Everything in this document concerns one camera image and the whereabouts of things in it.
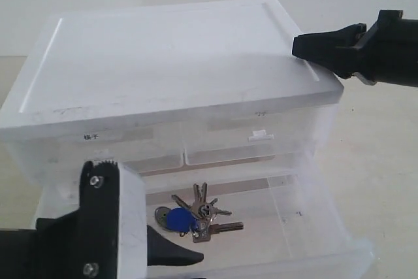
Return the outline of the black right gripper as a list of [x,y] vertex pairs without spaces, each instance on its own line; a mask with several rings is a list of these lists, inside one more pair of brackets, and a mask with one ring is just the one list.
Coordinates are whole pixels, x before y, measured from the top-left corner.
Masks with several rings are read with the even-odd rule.
[[336,31],[301,34],[293,39],[292,54],[343,79],[354,75],[370,86],[387,83],[416,88],[417,20],[405,19],[403,13],[381,10],[368,30],[366,24],[358,23]]

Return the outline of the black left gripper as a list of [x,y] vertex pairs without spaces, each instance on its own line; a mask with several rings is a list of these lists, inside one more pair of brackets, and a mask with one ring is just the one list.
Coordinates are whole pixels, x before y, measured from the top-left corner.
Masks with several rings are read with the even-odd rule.
[[147,264],[204,260],[146,226],[144,183],[127,167],[87,162],[79,192],[75,211],[40,218],[35,229],[1,231],[2,278],[145,278]]

